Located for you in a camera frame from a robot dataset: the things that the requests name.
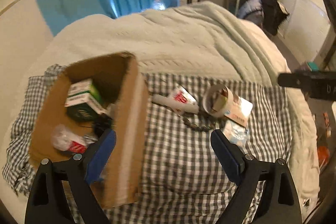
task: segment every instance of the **white quilt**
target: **white quilt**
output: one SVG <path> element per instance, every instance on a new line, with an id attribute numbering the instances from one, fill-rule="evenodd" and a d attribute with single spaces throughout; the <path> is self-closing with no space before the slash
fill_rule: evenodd
<path id="1" fill-rule="evenodd" d="M 92 15 L 62 30 L 27 71 L 18 89 L 11 118 L 24 101 L 28 77 L 42 75 L 58 63 L 72 62 L 112 52 L 133 52 L 142 72 L 208 76 L 276 85 L 277 75 L 289 71 L 276 46 L 253 23 L 234 17 L 210 2 L 165 11 L 147 10 L 112 20 Z M 299 90 L 288 89 L 293 144 L 290 170 L 300 202 L 319 190 L 316 128 Z M 10 128 L 1 148 L 4 165 Z M 24 223 L 26 198 L 16 197 L 0 178 L 0 198 L 16 221 Z"/>

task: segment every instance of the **crumpled checkered cloth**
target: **crumpled checkered cloth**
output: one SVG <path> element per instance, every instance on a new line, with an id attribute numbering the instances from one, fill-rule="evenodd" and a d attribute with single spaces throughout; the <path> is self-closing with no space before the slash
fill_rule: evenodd
<path id="1" fill-rule="evenodd" d="M 205 77 L 169 74 L 145 77 L 151 93 L 167 96 L 179 84 L 198 102 L 211 85 L 227 85 L 234 93 L 253 103 L 249 119 L 251 137 L 244 153 L 251 153 L 264 161 L 274 162 L 277 158 L 288 161 L 292 134 L 285 89 Z M 192 119 L 196 124 L 208 123 L 201 116 L 195 115 Z M 134 204 L 105 210 L 106 215 L 112 223 L 214 223 L 233 196 L 236 186 L 227 179 L 210 146 L 211 132 L 191 130 L 173 111 L 152 104 L 151 98 L 148 99 L 147 120 L 139 200 Z M 30 140 L 27 134 L 22 137 Z M 22 138 L 16 137 L 13 141 L 20 142 L 19 139 Z M 28 160 L 27 149 L 20 153 L 19 158 Z M 32 180 L 26 177 L 26 184 L 31 185 Z M 259 183 L 246 215 L 246 223 L 253 219 L 262 187 L 262 183 Z M 75 221 L 81 222 L 74 201 L 68 202 Z"/>

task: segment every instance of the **water bottle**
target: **water bottle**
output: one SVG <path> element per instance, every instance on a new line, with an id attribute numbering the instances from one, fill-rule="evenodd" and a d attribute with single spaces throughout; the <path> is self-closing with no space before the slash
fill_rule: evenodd
<path id="1" fill-rule="evenodd" d="M 154 0 L 152 3 L 152 9 L 154 10 L 165 10 L 166 6 L 163 3 L 163 0 Z"/>
<path id="2" fill-rule="evenodd" d="M 53 147 L 60 151 L 69 151 L 71 153 L 84 153 L 88 144 L 84 137 L 74 134 L 69 128 L 60 124 L 56 126 L 51 143 Z"/>

